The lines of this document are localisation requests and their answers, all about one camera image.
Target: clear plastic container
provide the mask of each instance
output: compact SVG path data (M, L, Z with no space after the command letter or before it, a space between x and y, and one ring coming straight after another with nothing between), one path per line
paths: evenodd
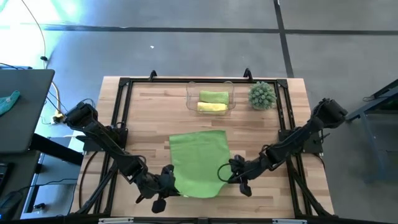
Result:
M201 91L213 91L213 92L228 92L229 102L227 105L227 110L222 111L200 111L198 110L198 102L200 100ZM234 85L232 82L224 83L195 83L189 82L187 84L187 108L198 114L208 114L208 115L229 115L231 110L235 108L234 99Z

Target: wooden table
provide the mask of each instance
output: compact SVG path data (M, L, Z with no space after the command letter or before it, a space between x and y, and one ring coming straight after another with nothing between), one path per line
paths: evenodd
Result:
M104 125L111 123L116 92L120 77L104 77L97 103L98 120ZM297 126L302 126L310 116L304 80L289 78L289 92ZM126 150L131 154L146 156L152 173L159 174L164 165L170 164L169 136L171 134L226 130L231 155L240 154L254 159L264 144L277 142L280 129L277 110L255 111L248 105L250 84L235 85L236 107L229 116L193 116L185 106L184 83L135 83L132 89L127 127L129 135ZM285 100L282 100L284 114ZM104 153L98 153L88 168L82 187L83 203L89 198L100 178ZM303 164L308 188L330 213L333 213L325 171L319 158L303 154ZM89 156L85 156L81 173ZM292 199L286 165L275 171L266 171L251 180L252 197L239 192L239 185L225 185L215 198L169 197L166 210L151 212L152 200L135 204L139 195L137 187L129 185L119 174L113 201L112 216L134 217L221 217L221 218L292 218ZM75 191L72 212L78 209L78 189ZM300 208L304 211L302 194L298 189ZM108 187L104 191L103 210Z

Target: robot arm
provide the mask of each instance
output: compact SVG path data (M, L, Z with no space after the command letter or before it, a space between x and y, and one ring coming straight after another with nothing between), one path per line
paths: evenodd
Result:
M229 184L240 184L242 194L251 196L251 189L248 181L260 176L265 170L271 171L283 164L286 159L300 150L304 142L314 132L323 128L337 128L344 120L347 111L344 110L334 100L323 99L312 112L311 118L307 124L301 128L296 128L294 132L284 141L265 145L259 157L253 161L245 161L243 157L237 155L230 159L230 165L233 175L228 180L223 180ZM116 162L117 167L112 166L105 179L98 186L95 193L86 202L84 208L77 213L85 213L90 210L92 202L96 199L109 181L111 174L120 170L121 175L130 183L135 183L140 191L140 196L136 200L139 203L144 198L152 198L159 194L158 200L154 202L152 211L154 213L163 212L166 206L165 198L169 196L180 195L174 187L175 177L173 175L173 165L167 165L162 169L160 175L148 172L145 159L142 156L130 155L121 149L118 145L121 134L126 134L126 130L119 130L112 126L103 126L98 122L98 112L89 104L79 103L66 114L65 123L74 130L82 131L89 138L92 138L102 149Z
M135 183L137 185L141 195L136 203L144 198L152 198L155 194L159 194L158 200L154 202L152 207L154 213L159 213L165 208L165 198L179 195L178 190L174 187L173 165L165 166L160 175L148 172L146 159L143 156L130 155L119 147L120 136L127 134L127 131L103 126L98 122L98 112L91 105L79 103L66 114L66 117L65 123L71 129L81 131L94 140L114 159L121 175L130 184ZM112 166L109 172L114 171L115 168Z
M306 125L294 129L294 132L282 142L264 145L257 159L245 161L239 155L230 159L228 164L231 166L233 175L228 180L223 181L229 184L240 184L241 193L251 196L251 189L248 186L249 180L257 178L267 169L275 170L290 155L300 152L304 142L313 133L319 132L323 128L337 128L344 122L346 114L347 111L336 101L323 99L312 111Z

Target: spiky plant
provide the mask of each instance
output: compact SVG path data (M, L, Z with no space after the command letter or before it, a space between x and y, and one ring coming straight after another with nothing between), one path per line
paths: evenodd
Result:
M267 110L276 102L274 89L265 82L257 82L249 91L249 103L256 110Z

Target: green object on desk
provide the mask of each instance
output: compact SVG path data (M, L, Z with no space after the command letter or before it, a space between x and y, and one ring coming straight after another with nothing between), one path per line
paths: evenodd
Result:
M228 163L229 148L225 131L201 131L170 136L170 153L174 165L175 188L181 195L210 198L222 186L217 170ZM229 179L231 169L220 170L222 179Z
M20 94L21 93L19 93L19 91L16 90L12 92L11 96L5 96L0 98L0 115L9 111L12 108L12 106L14 106Z
M214 92L202 90L199 94L199 100L206 103L224 103L229 104L229 93L227 91Z

